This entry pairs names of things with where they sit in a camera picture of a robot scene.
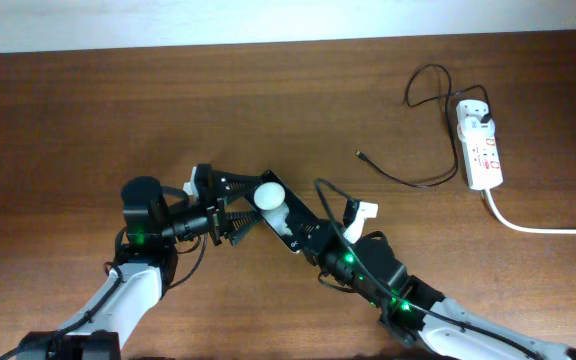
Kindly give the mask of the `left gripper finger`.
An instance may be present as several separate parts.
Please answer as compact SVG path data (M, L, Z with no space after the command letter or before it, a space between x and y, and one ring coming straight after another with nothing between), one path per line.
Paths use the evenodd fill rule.
M227 213L226 220L225 238L233 247L236 247L262 220L262 217L256 211L241 211Z
M242 196L254 190L262 183L260 176L240 175L222 172L220 183L226 196Z

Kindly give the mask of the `black smartphone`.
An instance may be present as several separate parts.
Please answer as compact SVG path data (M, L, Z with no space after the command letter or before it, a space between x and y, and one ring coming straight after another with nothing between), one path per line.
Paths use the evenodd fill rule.
M300 253L320 228L320 219L271 170L244 198L292 253Z

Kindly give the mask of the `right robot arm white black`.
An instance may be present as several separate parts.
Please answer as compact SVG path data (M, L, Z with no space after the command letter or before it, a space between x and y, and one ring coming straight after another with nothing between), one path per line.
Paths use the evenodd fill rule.
M576 347L547 342L487 321L416 276L387 238L371 232L344 243L331 224L302 225L307 260L381 310L379 323L405 346L455 359L576 359Z

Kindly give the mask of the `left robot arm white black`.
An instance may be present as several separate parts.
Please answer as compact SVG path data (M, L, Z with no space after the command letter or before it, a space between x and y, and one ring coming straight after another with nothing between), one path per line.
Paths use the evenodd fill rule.
M70 319L52 331L28 333L6 359L118 359L141 318L176 279L179 242L204 251L222 239L237 243L238 220L257 222L254 211L229 213L227 205L260 185L258 176L195 166L183 188L140 176L122 188L124 228L114 240L114 257L105 263L107 279Z

